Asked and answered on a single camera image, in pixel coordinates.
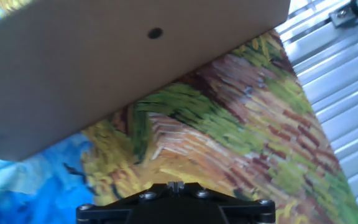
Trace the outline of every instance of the corrugated metal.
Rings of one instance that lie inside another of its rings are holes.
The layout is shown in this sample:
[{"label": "corrugated metal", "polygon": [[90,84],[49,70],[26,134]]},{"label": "corrugated metal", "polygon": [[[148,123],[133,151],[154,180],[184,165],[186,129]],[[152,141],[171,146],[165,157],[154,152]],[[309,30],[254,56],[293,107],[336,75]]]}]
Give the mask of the corrugated metal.
[{"label": "corrugated metal", "polygon": [[277,31],[358,203],[358,24],[329,18],[349,1],[293,0]]}]

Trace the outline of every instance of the bolt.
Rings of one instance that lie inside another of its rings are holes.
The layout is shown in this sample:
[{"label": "bolt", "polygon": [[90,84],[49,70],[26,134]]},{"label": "bolt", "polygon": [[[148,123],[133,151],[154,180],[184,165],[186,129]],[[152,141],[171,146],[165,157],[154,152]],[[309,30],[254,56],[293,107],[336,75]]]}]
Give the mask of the bolt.
[{"label": "bolt", "polygon": [[80,210],[88,210],[88,209],[90,209],[92,207],[93,207],[92,204],[87,203],[87,204],[83,204],[83,205],[79,206],[78,209],[80,209]]},{"label": "bolt", "polygon": [[196,195],[198,198],[206,198],[208,197],[209,193],[206,190],[199,190],[197,191]]},{"label": "bolt", "polygon": [[150,200],[150,199],[155,198],[156,196],[157,196],[157,194],[154,192],[146,192],[146,193],[140,195],[139,197],[144,198],[146,200]]},{"label": "bolt", "polygon": [[270,199],[259,199],[259,200],[257,200],[257,202],[259,202],[262,205],[264,205],[264,204],[267,204],[267,203],[270,203],[270,202],[273,202],[273,201],[270,200]]},{"label": "bolt", "polygon": [[336,14],[336,17],[343,18],[346,16],[346,14],[347,14],[347,11],[345,9],[342,9]]}]

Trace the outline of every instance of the brown cardboard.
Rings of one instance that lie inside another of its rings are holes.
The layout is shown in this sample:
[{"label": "brown cardboard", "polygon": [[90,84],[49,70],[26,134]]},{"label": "brown cardboard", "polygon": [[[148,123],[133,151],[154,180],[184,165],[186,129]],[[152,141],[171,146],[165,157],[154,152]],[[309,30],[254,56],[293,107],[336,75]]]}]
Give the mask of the brown cardboard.
[{"label": "brown cardboard", "polygon": [[[284,22],[290,0],[43,0],[0,21],[0,159],[18,161]],[[148,38],[159,27],[163,35]]]}]

